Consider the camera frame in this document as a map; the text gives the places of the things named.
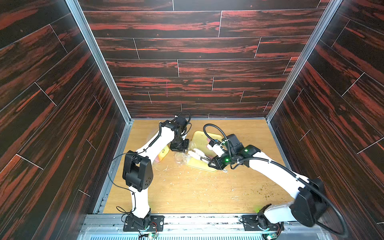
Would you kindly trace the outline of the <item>clear resealable bag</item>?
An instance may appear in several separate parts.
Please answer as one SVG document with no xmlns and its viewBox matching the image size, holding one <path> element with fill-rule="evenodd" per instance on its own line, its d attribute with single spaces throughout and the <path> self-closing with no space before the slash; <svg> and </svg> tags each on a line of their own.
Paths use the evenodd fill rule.
<svg viewBox="0 0 384 240">
<path fill-rule="evenodd" d="M 188 153 L 176 152 L 174 155 L 174 158 L 176 163 L 181 166 L 181 165 L 187 165 L 191 159 L 191 156 L 188 155 Z"/>
<path fill-rule="evenodd" d="M 159 163 L 161 162 L 165 156 L 169 153 L 170 149 L 168 146 L 165 146 L 161 151 L 160 153 L 156 156 L 155 158 L 155 162 Z"/>
</svg>

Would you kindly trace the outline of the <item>metal tongs white tips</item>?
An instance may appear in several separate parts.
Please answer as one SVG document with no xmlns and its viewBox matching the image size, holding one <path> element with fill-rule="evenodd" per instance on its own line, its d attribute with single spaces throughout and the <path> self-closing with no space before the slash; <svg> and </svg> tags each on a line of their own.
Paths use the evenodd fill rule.
<svg viewBox="0 0 384 240">
<path fill-rule="evenodd" d="M 204 163 L 208 164 L 212 159 L 208 158 L 204 152 L 201 150 L 194 148 L 193 150 L 188 151 L 188 155 L 196 160 L 203 161 Z"/>
</svg>

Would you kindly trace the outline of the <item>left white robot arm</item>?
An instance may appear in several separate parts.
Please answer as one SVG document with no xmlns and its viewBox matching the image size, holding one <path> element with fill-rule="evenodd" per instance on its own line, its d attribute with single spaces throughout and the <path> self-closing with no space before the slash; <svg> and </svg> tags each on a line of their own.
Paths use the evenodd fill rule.
<svg viewBox="0 0 384 240">
<path fill-rule="evenodd" d="M 183 117 L 185 113 L 189 115 L 187 119 Z M 160 122 L 155 136 L 137 151 L 128 151 L 125 155 L 123 179 L 133 193 L 133 209 L 129 217 L 143 229 L 149 225 L 151 216 L 148 187 L 154 180 L 152 163 L 166 146 L 173 152 L 182 153 L 189 148 L 186 135 L 190 123 L 189 112 L 181 112 L 172 120 Z"/>
</svg>

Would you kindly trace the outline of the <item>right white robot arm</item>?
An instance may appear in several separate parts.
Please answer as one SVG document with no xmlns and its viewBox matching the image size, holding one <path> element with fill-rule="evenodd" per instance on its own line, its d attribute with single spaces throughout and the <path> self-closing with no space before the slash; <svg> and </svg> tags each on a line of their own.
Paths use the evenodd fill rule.
<svg viewBox="0 0 384 240">
<path fill-rule="evenodd" d="M 258 212 L 260 229 L 267 231 L 272 224 L 298 222 L 306 227 L 318 225 L 339 237 L 348 236 L 345 218 L 326 197 L 324 183 L 320 179 L 310 180 L 272 160 L 255 146 L 243 146 L 234 134 L 222 141 L 211 139 L 207 147 L 216 153 L 216 157 L 209 162 L 211 168 L 224 170 L 226 166 L 230 166 L 234 170 L 236 167 L 246 166 L 268 177 L 294 198 L 294 201 L 286 204 L 264 206 Z M 319 222 L 319 218 L 328 208 L 332 208 L 340 220 L 341 232 Z"/>
</svg>

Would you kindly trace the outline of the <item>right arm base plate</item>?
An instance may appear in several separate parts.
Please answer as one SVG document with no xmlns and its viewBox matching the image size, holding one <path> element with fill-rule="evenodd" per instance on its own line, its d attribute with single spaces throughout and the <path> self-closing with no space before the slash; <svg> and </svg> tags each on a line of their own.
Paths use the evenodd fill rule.
<svg viewBox="0 0 384 240">
<path fill-rule="evenodd" d="M 259 215 L 242 215 L 239 222 L 243 225 L 245 231 L 262 231 L 262 232 L 281 232 L 284 230 L 284 224 L 270 223 L 265 217 Z"/>
</svg>

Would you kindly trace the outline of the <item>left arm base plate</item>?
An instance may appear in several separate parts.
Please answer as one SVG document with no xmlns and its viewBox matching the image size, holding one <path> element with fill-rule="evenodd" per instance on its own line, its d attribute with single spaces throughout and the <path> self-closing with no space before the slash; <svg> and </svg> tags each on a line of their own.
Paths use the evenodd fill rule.
<svg viewBox="0 0 384 240">
<path fill-rule="evenodd" d="M 143 219 L 134 215 L 126 217 L 123 231 L 124 232 L 162 232 L 164 229 L 165 216 L 149 215 Z"/>
</svg>

